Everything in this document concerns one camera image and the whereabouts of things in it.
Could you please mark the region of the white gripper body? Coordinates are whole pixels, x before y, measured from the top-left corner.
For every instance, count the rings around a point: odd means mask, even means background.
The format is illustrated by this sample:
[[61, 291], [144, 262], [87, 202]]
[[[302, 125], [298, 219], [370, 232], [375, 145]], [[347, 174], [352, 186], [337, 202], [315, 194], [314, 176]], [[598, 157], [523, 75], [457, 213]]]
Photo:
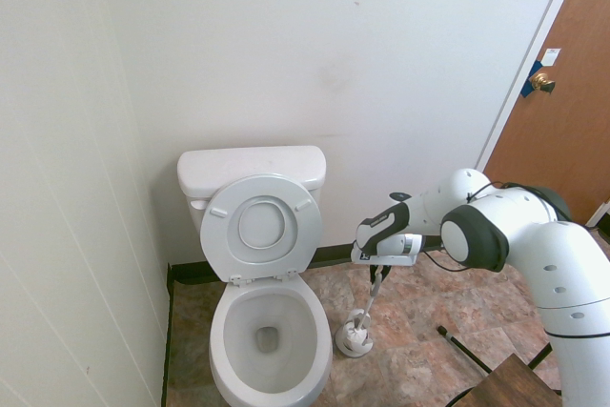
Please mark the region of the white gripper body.
[[413, 266], [417, 262], [417, 235], [395, 234], [376, 245], [376, 254], [363, 253], [356, 244], [351, 251], [356, 264], [382, 266]]

